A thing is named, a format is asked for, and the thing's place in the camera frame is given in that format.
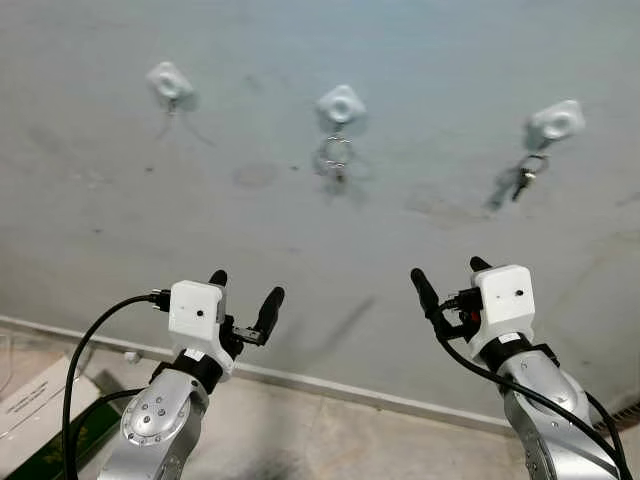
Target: tiled floor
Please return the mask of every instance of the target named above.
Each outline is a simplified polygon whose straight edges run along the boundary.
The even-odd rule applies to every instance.
[[[69,349],[59,342],[15,340],[14,378],[3,395]],[[107,370],[134,387],[146,383],[155,364],[129,365],[120,354],[97,351],[85,372],[93,377]],[[637,468],[640,429],[625,441]],[[110,448],[107,444],[83,469],[82,480],[97,477]],[[528,475],[513,438],[234,378],[214,392],[184,478],[524,480]]]

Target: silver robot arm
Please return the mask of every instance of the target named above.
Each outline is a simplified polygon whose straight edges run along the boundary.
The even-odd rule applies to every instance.
[[[226,274],[210,283],[178,282],[161,296],[169,312],[169,333],[179,350],[173,363],[161,363],[149,387],[131,400],[120,422],[115,450],[99,480],[176,480],[200,437],[209,395],[233,372],[244,343],[264,345],[284,299],[276,287],[250,328],[233,326],[225,313]]]
[[[518,265],[491,268],[478,257],[472,259],[471,267],[475,271],[472,288],[460,291],[442,305],[424,273],[419,269],[411,272],[422,308],[440,343],[475,373],[484,372],[482,376],[493,381],[497,375],[512,386],[526,387],[550,400],[550,406],[562,407],[560,412],[569,412],[591,427],[585,391],[559,368],[547,345],[531,344],[535,307],[529,270]],[[448,309],[459,312],[460,325],[452,326],[444,318],[442,311]],[[464,338],[473,360],[488,370],[457,354],[448,345],[455,338]],[[631,480],[628,469],[619,471],[612,456],[554,411],[559,409],[542,405],[540,400],[505,388],[502,383],[505,415],[522,442],[532,480]]]

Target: keys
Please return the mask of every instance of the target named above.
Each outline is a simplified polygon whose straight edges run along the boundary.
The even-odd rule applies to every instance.
[[[529,168],[521,168],[520,176],[518,177],[518,186],[516,187],[516,191],[513,193],[513,197],[511,198],[514,202],[518,201],[518,198],[522,194],[522,191],[529,187],[531,183],[536,179],[536,173]]]

